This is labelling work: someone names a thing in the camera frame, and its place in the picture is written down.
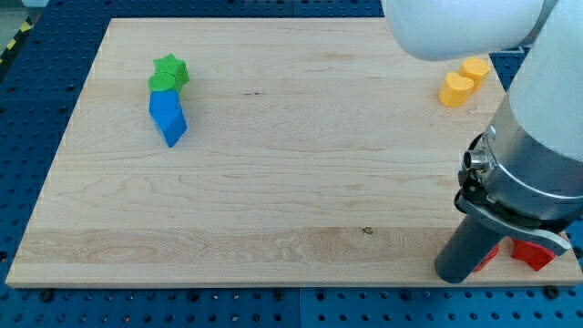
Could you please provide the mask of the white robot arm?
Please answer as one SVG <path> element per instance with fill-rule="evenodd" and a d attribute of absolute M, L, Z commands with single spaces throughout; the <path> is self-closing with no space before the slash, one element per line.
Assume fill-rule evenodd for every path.
<path fill-rule="evenodd" d="M 439 61 L 527 46 L 485 131 L 465 153 L 456 206 L 465 219 L 444 254 L 483 258 L 505 237 L 555 254 L 582 213 L 582 4 L 385 0 L 408 54 Z"/>

